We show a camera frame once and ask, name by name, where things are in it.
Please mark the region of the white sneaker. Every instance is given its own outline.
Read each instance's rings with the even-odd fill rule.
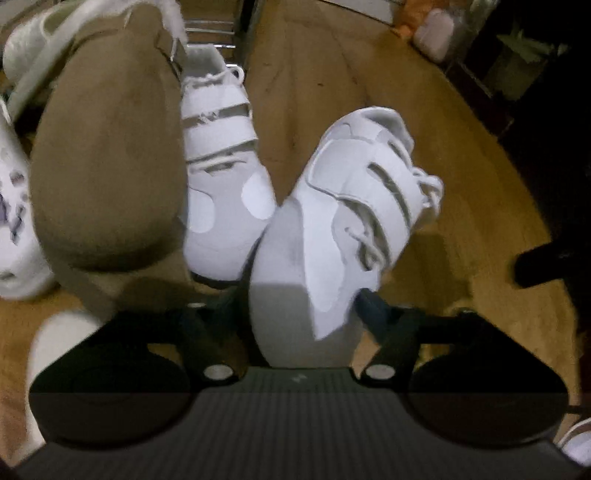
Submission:
[[[187,49],[181,115],[189,176],[184,256],[210,280],[240,279],[277,204],[256,154],[244,71],[213,45]]]
[[[16,465],[45,445],[31,407],[28,392],[37,376],[57,359],[68,353],[80,342],[95,333],[103,324],[86,312],[61,312],[49,317],[31,343],[27,364],[27,397],[25,400],[25,419],[27,437],[11,458]]]
[[[256,252],[252,330],[273,367],[343,367],[362,333],[351,309],[377,290],[419,221],[439,214],[443,183],[413,167],[388,108],[357,110],[325,133]]]
[[[80,0],[59,3],[17,26],[6,41],[2,65],[7,79],[16,84],[63,21],[80,5]]]
[[[0,298],[26,300],[54,280],[33,230],[27,156],[0,107]]]

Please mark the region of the fabric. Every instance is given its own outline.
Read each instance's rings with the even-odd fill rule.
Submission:
[[[163,33],[159,10],[138,5],[126,28],[77,37],[41,118],[35,230],[72,266],[149,265],[183,206],[180,86],[154,47]]]

